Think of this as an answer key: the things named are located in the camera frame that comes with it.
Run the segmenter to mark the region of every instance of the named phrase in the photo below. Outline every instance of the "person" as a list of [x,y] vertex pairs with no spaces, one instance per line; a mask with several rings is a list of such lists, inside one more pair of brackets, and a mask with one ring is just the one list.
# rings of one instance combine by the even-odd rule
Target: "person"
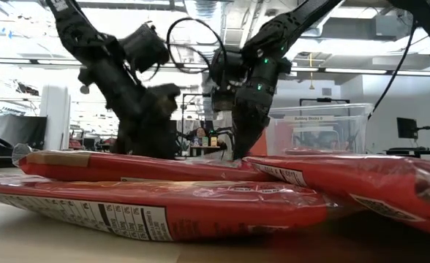
[[[202,138],[204,138],[204,137],[209,137],[209,132],[206,131],[203,127],[199,127],[197,129],[195,129],[194,131],[191,131],[190,133],[188,133],[186,138],[191,143],[193,143],[195,140],[197,140],[198,144],[202,145]],[[226,143],[221,139],[217,139],[217,146],[219,146],[219,148],[206,148],[206,149],[204,149],[204,153],[205,154],[215,153],[219,150],[226,150],[227,149]],[[201,154],[202,153],[201,153],[200,149],[197,149],[197,156],[200,156]]]

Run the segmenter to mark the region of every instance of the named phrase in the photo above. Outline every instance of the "ceiling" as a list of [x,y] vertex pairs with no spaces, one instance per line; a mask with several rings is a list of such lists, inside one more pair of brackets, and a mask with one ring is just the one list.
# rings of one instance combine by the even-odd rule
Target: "ceiling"
[[[204,20],[220,35],[225,45],[242,47],[262,24],[275,14],[287,12],[298,6],[301,0],[77,0],[97,30],[124,38],[142,23],[151,20],[161,37],[165,37],[173,21],[188,15]],[[293,45],[287,57],[298,66],[329,66],[344,68],[392,69],[407,42],[408,14],[389,8],[387,1],[346,0],[333,12]],[[406,60],[405,69],[424,69],[428,66],[430,39],[426,33],[415,35],[412,54]],[[216,48],[210,31],[196,23],[180,23],[173,31],[172,41],[191,45],[210,56]],[[176,60],[185,63],[200,62],[192,51],[179,48],[173,53]],[[73,59],[62,47],[55,20],[44,0],[0,0],[0,58],[34,58],[44,60]],[[12,82],[22,82],[37,87],[51,82],[65,82],[72,94],[72,123],[87,125],[99,130],[96,122],[117,123],[112,113],[104,109],[104,99],[96,87],[83,95],[77,81],[78,70],[28,66],[0,66],[0,85],[5,95]],[[142,78],[150,77],[146,72]],[[309,79],[309,73],[299,72],[294,78]],[[314,74],[317,80],[335,80],[338,84],[347,77],[337,74]],[[186,87],[184,93],[200,93],[202,76],[160,72],[147,86],[176,83]],[[208,102],[194,99],[194,105],[186,110],[192,115],[209,112]],[[112,118],[102,120],[102,114]],[[113,124],[106,131],[117,129]]]

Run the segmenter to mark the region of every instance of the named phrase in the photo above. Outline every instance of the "fluorescent light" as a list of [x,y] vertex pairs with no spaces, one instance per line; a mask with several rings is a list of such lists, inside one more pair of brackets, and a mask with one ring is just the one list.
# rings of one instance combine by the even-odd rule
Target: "fluorescent light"
[[4,63],[4,64],[30,64],[30,60],[28,59],[5,59],[5,58],[0,58],[0,63]]
[[302,66],[292,66],[291,71],[293,72],[318,72],[318,68],[313,67],[302,67]]
[[379,69],[325,69],[329,73],[353,73],[353,74],[385,74],[387,70]]
[[39,64],[54,64],[54,65],[77,65],[80,66],[81,63],[79,61],[73,60],[38,60]]
[[398,71],[397,75],[401,76],[422,76],[422,77],[430,77],[430,72],[424,72],[424,71]]

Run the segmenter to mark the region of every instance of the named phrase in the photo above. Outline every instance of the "wire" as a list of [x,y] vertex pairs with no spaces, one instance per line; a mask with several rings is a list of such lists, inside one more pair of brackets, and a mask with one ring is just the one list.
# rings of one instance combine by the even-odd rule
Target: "wire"
[[396,79],[397,73],[399,72],[400,68],[402,67],[404,60],[407,57],[408,51],[409,51],[410,47],[412,46],[413,35],[415,34],[416,28],[417,28],[417,21],[415,18],[413,18],[412,19],[412,29],[410,30],[410,35],[408,37],[407,47],[405,48],[404,53],[402,54],[402,57],[400,59],[400,62],[397,64],[396,70],[394,70],[387,87],[385,87],[384,92],[382,92],[381,97],[377,100],[376,104],[374,105],[372,112],[369,113],[368,121],[373,116],[377,107],[381,104],[381,101],[384,99],[385,95],[388,93],[389,89],[391,88],[393,81]]
[[[211,65],[210,65],[210,61],[199,51],[194,49],[193,47],[187,46],[187,45],[183,45],[183,44],[172,44],[170,43],[171,40],[171,32],[173,31],[173,29],[176,27],[176,25],[178,25],[179,23],[183,22],[183,21],[195,21],[198,22],[199,24],[205,26],[206,28],[208,28],[216,37],[217,42],[220,45],[220,48],[222,49],[222,55],[223,55],[223,69],[225,68],[226,65],[226,61],[227,61],[227,50],[225,49],[225,45],[223,44],[222,38],[204,21],[197,19],[197,18],[180,18],[178,20],[176,20],[174,23],[171,24],[170,28],[168,29],[168,32],[166,34],[166,45],[167,45],[167,49],[168,49],[168,53],[170,54],[170,58],[171,61],[175,64],[176,69],[178,69],[180,72],[183,73],[187,73],[187,74],[199,74],[205,71],[211,71]],[[200,71],[189,71],[189,70],[185,70],[184,69],[184,63],[181,62],[176,62],[176,60],[174,59],[173,56],[173,52],[171,51],[171,46],[175,46],[175,47],[185,47],[185,48],[189,48],[190,50],[195,51],[199,56],[202,57],[202,59],[204,60],[204,62],[207,64],[207,68],[206,69],[201,69]]]

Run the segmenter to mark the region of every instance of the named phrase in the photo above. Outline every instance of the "clear plastic container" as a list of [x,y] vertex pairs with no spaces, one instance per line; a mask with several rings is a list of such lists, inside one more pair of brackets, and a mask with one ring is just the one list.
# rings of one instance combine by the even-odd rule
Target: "clear plastic container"
[[373,104],[273,108],[266,129],[267,154],[288,150],[365,153],[366,123]]

